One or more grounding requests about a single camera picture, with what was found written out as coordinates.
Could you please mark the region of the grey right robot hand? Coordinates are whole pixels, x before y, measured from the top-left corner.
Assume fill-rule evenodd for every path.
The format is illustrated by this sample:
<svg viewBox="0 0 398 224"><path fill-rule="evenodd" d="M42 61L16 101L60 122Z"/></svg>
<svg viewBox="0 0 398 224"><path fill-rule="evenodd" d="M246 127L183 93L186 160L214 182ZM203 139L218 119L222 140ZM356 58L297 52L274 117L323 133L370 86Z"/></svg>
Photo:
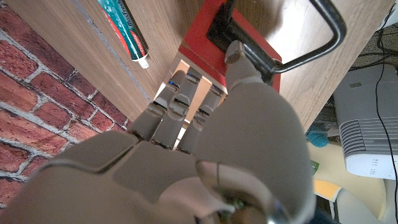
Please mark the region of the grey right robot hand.
<svg viewBox="0 0 398 224"><path fill-rule="evenodd" d="M51 159L2 223L308 223L312 167L294 109L235 40L227 99L192 152L108 131Z"/></svg>

